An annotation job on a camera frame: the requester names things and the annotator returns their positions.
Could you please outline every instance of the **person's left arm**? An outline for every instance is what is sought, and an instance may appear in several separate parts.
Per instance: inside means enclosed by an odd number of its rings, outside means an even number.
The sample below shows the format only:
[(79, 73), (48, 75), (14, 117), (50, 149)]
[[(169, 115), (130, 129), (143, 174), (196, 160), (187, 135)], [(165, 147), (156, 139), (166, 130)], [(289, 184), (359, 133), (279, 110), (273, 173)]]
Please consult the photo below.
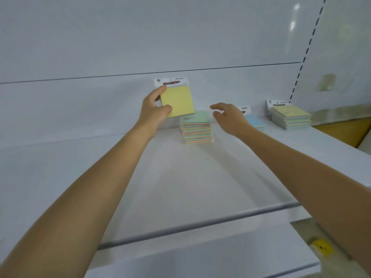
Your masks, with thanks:
[(33, 224), (0, 277), (83, 277), (148, 142), (172, 111), (157, 107), (166, 86), (144, 100), (137, 124)]

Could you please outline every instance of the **person's right arm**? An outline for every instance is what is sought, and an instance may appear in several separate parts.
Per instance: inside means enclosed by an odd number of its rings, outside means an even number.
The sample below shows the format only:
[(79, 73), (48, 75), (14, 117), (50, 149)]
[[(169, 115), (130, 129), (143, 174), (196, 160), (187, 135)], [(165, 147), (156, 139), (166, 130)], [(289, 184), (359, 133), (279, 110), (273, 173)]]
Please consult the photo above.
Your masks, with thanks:
[(308, 213), (371, 275), (371, 191), (250, 126), (232, 104), (210, 106), (218, 124), (267, 165)]

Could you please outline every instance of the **hand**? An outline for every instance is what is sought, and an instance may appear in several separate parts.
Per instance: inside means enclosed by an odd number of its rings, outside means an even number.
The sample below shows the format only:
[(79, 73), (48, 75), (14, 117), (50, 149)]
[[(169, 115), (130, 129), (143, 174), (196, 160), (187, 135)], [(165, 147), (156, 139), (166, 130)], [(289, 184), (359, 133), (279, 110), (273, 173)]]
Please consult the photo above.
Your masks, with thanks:
[(156, 101), (160, 99), (160, 94), (166, 91), (166, 85), (153, 90), (144, 100), (139, 119), (134, 129), (144, 129), (149, 138), (154, 138), (158, 128), (164, 123), (169, 113), (173, 110), (170, 105), (158, 107)]
[(230, 135), (239, 138), (241, 134), (246, 132), (246, 127), (251, 127), (242, 112), (233, 104), (220, 102), (210, 105), (210, 108), (224, 111), (224, 113), (214, 111), (213, 116), (220, 127)]

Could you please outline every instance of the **person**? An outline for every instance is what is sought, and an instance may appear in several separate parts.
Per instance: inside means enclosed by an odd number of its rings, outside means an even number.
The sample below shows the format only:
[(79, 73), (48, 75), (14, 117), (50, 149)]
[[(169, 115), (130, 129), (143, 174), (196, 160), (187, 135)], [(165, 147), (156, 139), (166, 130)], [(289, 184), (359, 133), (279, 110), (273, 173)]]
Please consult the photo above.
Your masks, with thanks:
[[(0, 267), (0, 277), (83, 277), (143, 150), (172, 111), (152, 91), (135, 126), (33, 224)], [(248, 124), (232, 104), (211, 109), (220, 127), (267, 165), (315, 220), (371, 274), (371, 192), (342, 173)]]

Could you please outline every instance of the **forearm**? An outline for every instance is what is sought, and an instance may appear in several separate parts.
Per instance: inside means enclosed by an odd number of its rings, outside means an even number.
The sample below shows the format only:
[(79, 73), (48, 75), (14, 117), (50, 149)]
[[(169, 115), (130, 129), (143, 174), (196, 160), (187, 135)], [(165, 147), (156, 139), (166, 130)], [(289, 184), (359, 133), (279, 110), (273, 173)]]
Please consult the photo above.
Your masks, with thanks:
[(371, 192), (252, 127), (238, 136), (291, 194), (371, 273)]
[(83, 277), (149, 142), (130, 131), (35, 222), (0, 268), (19, 277)]

